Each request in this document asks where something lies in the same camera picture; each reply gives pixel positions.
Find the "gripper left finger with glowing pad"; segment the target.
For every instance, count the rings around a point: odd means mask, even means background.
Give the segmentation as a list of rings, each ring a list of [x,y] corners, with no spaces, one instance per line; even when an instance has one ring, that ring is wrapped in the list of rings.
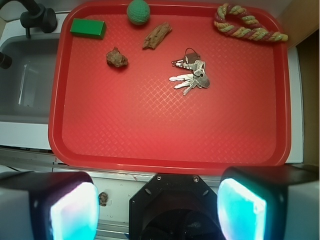
[[[93,240],[99,191],[82,171],[0,174],[2,240]]]

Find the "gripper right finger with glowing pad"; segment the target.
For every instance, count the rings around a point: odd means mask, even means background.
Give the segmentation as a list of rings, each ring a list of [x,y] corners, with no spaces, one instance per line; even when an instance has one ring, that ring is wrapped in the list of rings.
[[[218,187],[217,214],[227,240],[318,240],[319,167],[229,167]]]

